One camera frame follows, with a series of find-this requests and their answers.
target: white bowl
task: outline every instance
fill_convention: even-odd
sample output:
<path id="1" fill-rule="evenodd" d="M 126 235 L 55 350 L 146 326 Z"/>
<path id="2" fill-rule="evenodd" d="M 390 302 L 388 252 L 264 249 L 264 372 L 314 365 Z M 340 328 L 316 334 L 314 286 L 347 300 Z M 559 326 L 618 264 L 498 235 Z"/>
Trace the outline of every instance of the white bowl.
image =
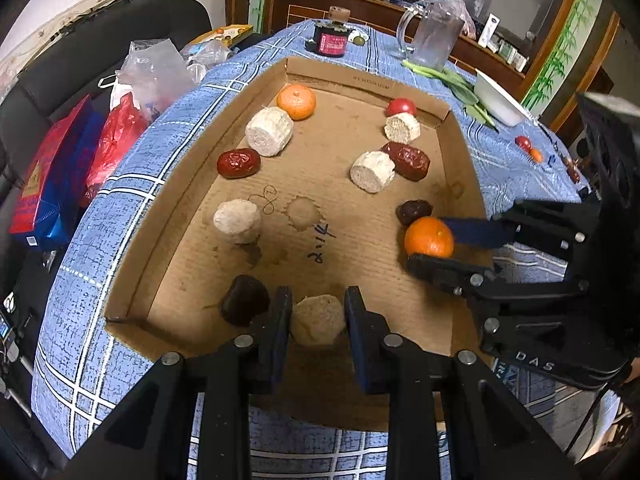
<path id="1" fill-rule="evenodd" d="M 487 74 L 478 72 L 474 88 L 487 111 L 506 126 L 520 124 L 530 114 L 522 105 Z"/>

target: cardboard box tray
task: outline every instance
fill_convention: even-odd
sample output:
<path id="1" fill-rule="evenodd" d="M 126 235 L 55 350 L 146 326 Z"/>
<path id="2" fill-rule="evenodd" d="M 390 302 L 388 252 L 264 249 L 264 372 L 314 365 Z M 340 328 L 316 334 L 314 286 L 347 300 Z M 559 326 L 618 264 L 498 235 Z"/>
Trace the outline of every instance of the cardboard box tray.
<path id="1" fill-rule="evenodd" d="M 245 146 L 244 128 L 291 82 L 314 89 L 316 112 L 294 124 L 279 156 L 262 159 L 254 176 L 225 180 L 216 172 L 223 151 Z M 371 195 L 349 179 L 353 161 L 380 149 L 384 108 L 404 96 L 418 107 L 414 145 L 431 159 L 428 176 L 397 176 Z M 262 211 L 259 250 L 226 243 L 212 225 L 226 200 L 252 200 Z M 358 70 L 288 58 L 270 67 L 216 117 L 176 166 L 146 213 L 113 282 L 104 315 L 107 330 L 149 359 L 177 350 L 215 350 L 242 333 L 227 324 L 218 303 L 238 274 L 252 274 L 270 292 L 344 297 L 357 285 L 367 308 L 394 332 L 422 348 L 451 354 L 477 349 L 470 313 L 460 298 L 440 293 L 402 268 L 404 230 L 395 216 L 406 200 L 427 199 L 436 216 L 484 218 L 484 203 L 458 123 L 446 103 Z M 327 229 L 330 235 L 319 231 Z M 454 257 L 490 264 L 487 251 L 457 246 Z M 284 381 L 275 396 L 254 403 L 319 424 L 385 430 L 388 399 L 366 397 L 353 377 L 348 340 L 312 351 L 291 342 Z"/>

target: white container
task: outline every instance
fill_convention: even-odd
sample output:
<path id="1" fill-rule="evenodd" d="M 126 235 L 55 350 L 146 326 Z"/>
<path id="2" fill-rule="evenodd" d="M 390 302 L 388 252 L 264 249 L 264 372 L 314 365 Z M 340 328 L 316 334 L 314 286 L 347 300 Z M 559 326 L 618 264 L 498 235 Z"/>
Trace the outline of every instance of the white container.
<path id="1" fill-rule="evenodd" d="M 478 45 L 480 45 L 482 48 L 486 48 L 489 40 L 495 32 L 495 29 L 498 27 L 498 23 L 500 23 L 500 18 L 494 16 L 493 14 L 489 14 L 489 19 L 486 20 L 486 25 L 482 30 L 482 34 L 480 34 Z"/>
<path id="2" fill-rule="evenodd" d="M 477 72 L 474 92 L 492 116 L 509 127 L 520 124 L 527 117 L 531 118 L 528 110 L 497 82 L 479 70 Z"/>

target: jar with cork lid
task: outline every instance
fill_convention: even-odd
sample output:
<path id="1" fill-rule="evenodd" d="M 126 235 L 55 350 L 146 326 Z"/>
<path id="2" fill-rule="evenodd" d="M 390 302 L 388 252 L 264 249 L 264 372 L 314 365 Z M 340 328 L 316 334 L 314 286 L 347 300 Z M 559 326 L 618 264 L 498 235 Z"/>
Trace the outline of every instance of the jar with cork lid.
<path id="1" fill-rule="evenodd" d="M 329 7 L 329 19 L 315 21 L 313 39 L 306 41 L 305 48 L 320 56 L 344 56 L 351 32 L 344 24 L 349 21 L 350 15 L 349 9 Z"/>

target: cork stopper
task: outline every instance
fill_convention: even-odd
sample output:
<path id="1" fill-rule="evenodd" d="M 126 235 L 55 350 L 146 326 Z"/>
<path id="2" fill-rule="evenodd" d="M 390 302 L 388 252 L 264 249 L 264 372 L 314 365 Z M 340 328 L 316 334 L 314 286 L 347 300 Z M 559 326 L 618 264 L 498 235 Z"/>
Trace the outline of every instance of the cork stopper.
<path id="1" fill-rule="evenodd" d="M 328 17 L 332 22 L 346 23 L 349 21 L 349 16 L 351 16 L 351 11 L 349 9 L 336 6 L 329 7 Z"/>

